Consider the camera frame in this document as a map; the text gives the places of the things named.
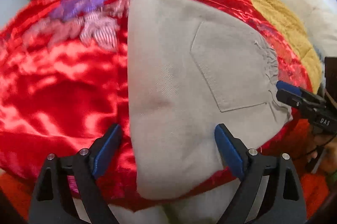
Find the person right hand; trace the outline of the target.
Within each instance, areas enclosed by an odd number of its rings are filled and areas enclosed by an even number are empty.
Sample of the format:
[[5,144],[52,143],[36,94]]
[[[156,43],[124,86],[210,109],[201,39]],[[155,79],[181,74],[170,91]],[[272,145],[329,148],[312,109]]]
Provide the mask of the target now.
[[313,135],[309,134],[307,143],[307,162],[315,159],[318,156],[317,147],[323,147],[325,154],[320,161],[319,168],[327,174],[333,174],[336,172],[336,136],[332,135]]

